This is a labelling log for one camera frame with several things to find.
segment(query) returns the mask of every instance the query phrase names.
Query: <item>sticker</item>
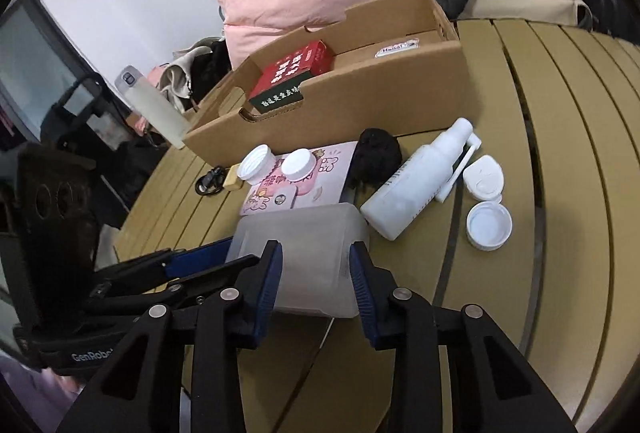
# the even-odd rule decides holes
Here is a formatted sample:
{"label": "sticker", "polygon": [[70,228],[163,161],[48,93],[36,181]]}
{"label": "sticker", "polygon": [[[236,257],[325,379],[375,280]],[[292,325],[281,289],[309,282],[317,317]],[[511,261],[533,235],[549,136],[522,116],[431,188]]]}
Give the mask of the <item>sticker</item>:
{"label": "sticker", "polygon": [[381,58],[384,56],[390,56],[391,54],[397,54],[398,52],[404,52],[405,50],[411,50],[412,48],[417,48],[420,46],[420,40],[418,39],[409,39],[408,41],[398,43],[396,45],[391,45],[389,47],[384,47],[381,50],[376,52],[375,57]]}

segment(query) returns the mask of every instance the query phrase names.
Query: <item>translucent plastic box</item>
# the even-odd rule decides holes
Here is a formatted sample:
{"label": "translucent plastic box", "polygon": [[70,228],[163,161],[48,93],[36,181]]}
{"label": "translucent plastic box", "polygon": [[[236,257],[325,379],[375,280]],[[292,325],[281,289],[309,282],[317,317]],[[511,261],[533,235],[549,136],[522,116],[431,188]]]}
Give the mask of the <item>translucent plastic box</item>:
{"label": "translucent plastic box", "polygon": [[335,204],[245,216],[226,260],[260,256],[270,239],[282,244],[284,260],[276,310],[335,318],[358,315],[349,249],[355,241],[369,246],[369,231],[356,207]]}

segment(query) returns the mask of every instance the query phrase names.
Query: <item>white jar lid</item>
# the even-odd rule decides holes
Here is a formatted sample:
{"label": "white jar lid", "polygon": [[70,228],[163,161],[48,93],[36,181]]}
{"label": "white jar lid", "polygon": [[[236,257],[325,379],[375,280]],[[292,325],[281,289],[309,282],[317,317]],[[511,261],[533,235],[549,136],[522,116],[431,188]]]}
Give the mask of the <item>white jar lid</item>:
{"label": "white jar lid", "polygon": [[513,221],[506,207],[496,202],[475,205],[466,217],[466,235],[481,251],[494,251],[511,236]]}
{"label": "white jar lid", "polygon": [[266,144],[254,148],[238,167],[238,178],[258,185],[276,167],[276,158]]}
{"label": "white jar lid", "polygon": [[490,155],[483,155],[473,162],[464,170],[462,177],[466,189],[479,202],[496,201],[504,189],[502,168]]}
{"label": "white jar lid", "polygon": [[298,182],[316,167],[316,156],[306,148],[296,149],[280,166],[289,182]]}

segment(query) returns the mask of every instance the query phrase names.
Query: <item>small wooden block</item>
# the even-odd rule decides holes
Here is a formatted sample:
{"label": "small wooden block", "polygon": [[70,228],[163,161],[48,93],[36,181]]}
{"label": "small wooden block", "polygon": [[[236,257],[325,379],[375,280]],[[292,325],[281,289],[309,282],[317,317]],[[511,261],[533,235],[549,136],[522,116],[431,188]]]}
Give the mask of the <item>small wooden block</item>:
{"label": "small wooden block", "polygon": [[225,191],[238,191],[242,184],[244,184],[244,180],[238,178],[238,168],[240,164],[235,164],[229,168],[229,172],[226,174],[225,183],[223,184],[223,188]]}

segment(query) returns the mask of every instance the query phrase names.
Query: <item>black cable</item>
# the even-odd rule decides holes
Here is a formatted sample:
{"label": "black cable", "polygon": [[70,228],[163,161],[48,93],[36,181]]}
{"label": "black cable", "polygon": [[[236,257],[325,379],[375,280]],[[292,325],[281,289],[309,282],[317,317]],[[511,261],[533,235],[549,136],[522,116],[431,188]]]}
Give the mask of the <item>black cable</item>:
{"label": "black cable", "polygon": [[226,169],[216,166],[206,175],[198,178],[195,184],[196,193],[200,196],[212,196],[220,193],[225,183]]}

